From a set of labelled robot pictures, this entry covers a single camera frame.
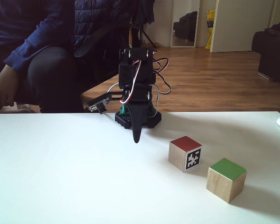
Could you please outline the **person's right hand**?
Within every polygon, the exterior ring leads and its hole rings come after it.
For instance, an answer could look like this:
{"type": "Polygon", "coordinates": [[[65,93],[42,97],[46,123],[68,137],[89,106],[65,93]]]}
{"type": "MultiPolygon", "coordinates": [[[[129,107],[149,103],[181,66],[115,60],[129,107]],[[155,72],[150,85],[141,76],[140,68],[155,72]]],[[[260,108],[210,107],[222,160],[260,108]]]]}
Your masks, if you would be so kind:
{"type": "Polygon", "coordinates": [[[0,107],[14,106],[18,86],[19,75],[6,64],[0,72],[0,107]]]}

